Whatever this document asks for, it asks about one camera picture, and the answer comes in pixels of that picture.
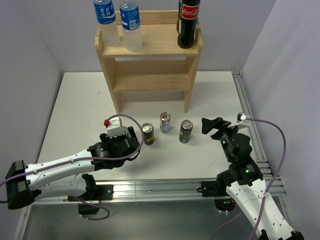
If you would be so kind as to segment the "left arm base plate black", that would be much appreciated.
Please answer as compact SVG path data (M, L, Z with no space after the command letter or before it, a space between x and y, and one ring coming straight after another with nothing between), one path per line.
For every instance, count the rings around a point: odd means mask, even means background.
M112 184L97 185L86 189L85 193L77 196L83 201L110 201L113 198L114 186Z

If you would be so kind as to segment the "water bottle blue label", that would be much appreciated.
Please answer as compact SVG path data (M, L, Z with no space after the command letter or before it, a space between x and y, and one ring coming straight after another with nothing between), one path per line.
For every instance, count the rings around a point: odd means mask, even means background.
M112 0L94 0L93 6L103 43L111 47L116 46L120 42L120 37Z

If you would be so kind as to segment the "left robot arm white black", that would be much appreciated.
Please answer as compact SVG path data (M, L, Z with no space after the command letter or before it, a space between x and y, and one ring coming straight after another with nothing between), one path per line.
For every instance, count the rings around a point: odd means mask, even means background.
M100 142L74 155L57 160L26 164L13 162L5 176L8 209L16 210L33 202L58 196L92 200L98 193L91 172L120 168L140 153L140 143L132 126L123 127L117 137L100 134Z

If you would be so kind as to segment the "small water bottle blue cap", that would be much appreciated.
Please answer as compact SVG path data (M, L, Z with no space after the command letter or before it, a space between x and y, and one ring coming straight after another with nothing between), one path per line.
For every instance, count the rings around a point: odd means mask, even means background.
M134 0L124 0L119 10L125 47L130 52L139 51L142 48L142 36L138 4Z

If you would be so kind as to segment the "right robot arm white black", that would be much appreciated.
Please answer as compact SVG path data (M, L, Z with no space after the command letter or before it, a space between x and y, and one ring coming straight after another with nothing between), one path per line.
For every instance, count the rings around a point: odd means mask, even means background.
M213 120L202 118L202 133L220 142L227 161L227 170L219 173L216 180L202 181L197 192L203 197L230 196L253 226L253 233L260 240L302 240L281 214L269 193L263 173L252 159L250 137L239 132L250 125L251 118L240 113L237 122L221 117Z

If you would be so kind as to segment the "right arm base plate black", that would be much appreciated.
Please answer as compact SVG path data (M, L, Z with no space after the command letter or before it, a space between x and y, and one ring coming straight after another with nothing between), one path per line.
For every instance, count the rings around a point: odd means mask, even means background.
M226 185L219 180L202 181L196 190L205 197L226 197Z

